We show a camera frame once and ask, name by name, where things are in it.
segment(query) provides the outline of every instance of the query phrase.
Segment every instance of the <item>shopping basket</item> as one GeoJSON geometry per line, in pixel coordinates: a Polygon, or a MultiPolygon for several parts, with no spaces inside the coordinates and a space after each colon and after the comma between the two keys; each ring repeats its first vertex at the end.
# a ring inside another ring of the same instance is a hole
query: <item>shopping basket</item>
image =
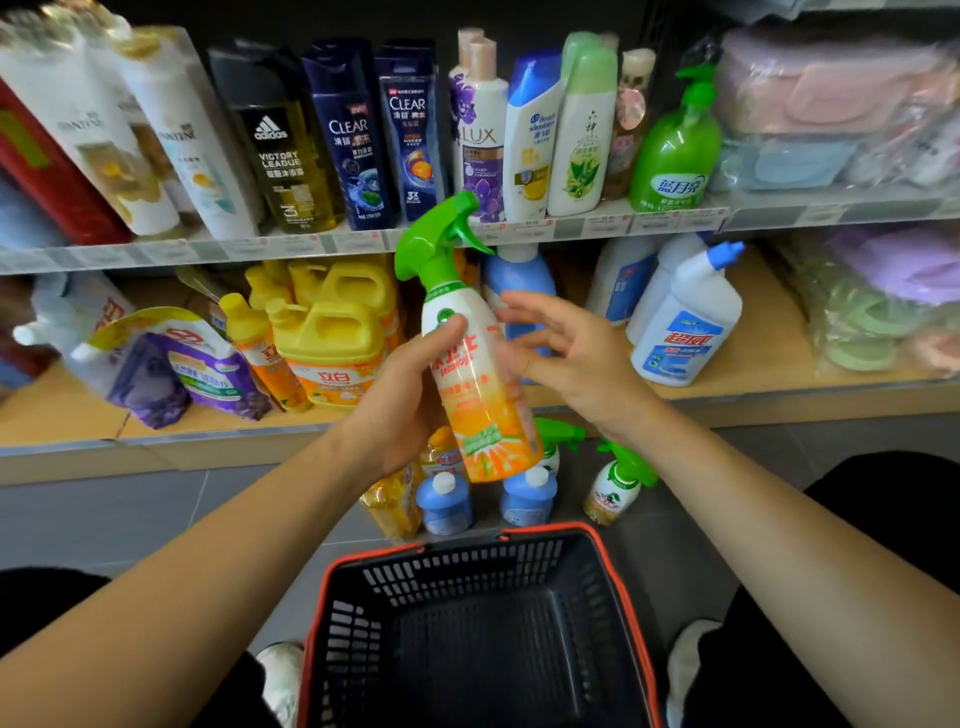
{"type": "Polygon", "coordinates": [[[660,714],[626,589],[574,522],[334,563],[298,726],[660,728],[660,714]]]}

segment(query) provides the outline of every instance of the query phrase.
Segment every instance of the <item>green hand soap pump bottle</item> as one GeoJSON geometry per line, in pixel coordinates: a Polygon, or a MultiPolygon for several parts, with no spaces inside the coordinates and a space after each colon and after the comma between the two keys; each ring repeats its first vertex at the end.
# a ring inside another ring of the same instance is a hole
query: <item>green hand soap pump bottle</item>
{"type": "Polygon", "coordinates": [[[716,99],[714,65],[697,65],[677,73],[692,79],[681,106],[665,114],[643,140],[630,185],[630,205],[637,212],[669,212],[696,207],[707,190],[720,156],[720,125],[710,113],[716,99]]]}

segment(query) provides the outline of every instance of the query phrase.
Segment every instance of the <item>blue nozzle cap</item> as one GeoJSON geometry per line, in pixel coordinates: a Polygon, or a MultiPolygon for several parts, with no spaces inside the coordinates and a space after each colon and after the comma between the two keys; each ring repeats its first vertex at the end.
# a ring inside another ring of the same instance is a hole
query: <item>blue nozzle cap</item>
{"type": "Polygon", "coordinates": [[[562,63],[559,51],[539,51],[517,59],[510,79],[510,105],[521,107],[558,84],[562,63]]]}
{"type": "Polygon", "coordinates": [[[743,243],[720,243],[707,250],[707,259],[713,270],[719,271],[735,263],[746,246],[743,243]]]}

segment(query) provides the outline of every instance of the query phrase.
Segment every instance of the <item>leg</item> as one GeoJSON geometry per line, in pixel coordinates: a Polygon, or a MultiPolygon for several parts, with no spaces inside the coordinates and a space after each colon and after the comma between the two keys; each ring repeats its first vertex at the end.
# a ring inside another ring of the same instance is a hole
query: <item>leg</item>
{"type": "MultiPolygon", "coordinates": [[[[0,571],[0,595],[4,595],[0,599],[0,658],[107,583],[104,576],[72,569],[0,571]]],[[[276,718],[261,697],[263,684],[263,667],[244,652],[194,720],[194,728],[276,728],[276,718]]]]}
{"type": "MultiPolygon", "coordinates": [[[[858,455],[806,494],[960,593],[960,465],[917,452],[858,455]]],[[[849,725],[742,587],[723,627],[699,650],[684,728],[787,724],[775,716],[789,716],[791,725],[849,725]]]]}

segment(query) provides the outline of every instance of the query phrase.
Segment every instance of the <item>shoe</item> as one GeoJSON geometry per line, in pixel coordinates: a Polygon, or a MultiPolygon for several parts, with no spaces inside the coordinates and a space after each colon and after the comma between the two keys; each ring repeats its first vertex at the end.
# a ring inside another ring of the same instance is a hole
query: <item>shoe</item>
{"type": "Polygon", "coordinates": [[[256,661],[267,672],[263,684],[264,702],[282,728],[296,728],[303,675],[303,648],[296,643],[276,643],[261,650],[256,661]]]}
{"type": "Polygon", "coordinates": [[[723,626],[715,619],[696,619],[684,627],[680,637],[673,643],[666,661],[666,674],[670,681],[670,694],[666,698],[666,724],[668,728],[681,728],[684,723],[684,701],[700,671],[700,651],[697,645],[707,632],[723,626]]]}

